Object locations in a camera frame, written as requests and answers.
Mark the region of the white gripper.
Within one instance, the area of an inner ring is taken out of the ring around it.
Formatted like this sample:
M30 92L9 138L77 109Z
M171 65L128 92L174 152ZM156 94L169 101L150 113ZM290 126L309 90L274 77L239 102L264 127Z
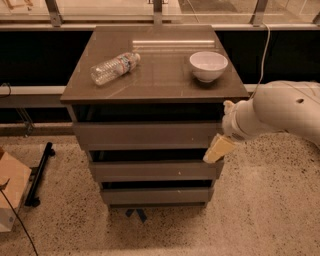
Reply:
M223 105L222 130L224 135L217 134L213 138L203 157L203 161L208 164L215 163L221 157L232 152L236 147L233 141L242 142L245 140L244 133L239 128L236 120L237 106L230 100L225 100Z

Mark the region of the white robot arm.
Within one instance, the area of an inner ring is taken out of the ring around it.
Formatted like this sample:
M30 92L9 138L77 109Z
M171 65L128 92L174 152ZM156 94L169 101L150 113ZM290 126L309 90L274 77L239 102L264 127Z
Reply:
M320 85L316 82L274 81L258 85L249 100L226 100L223 134L217 133L203 161L211 164L244 141L286 132L320 145Z

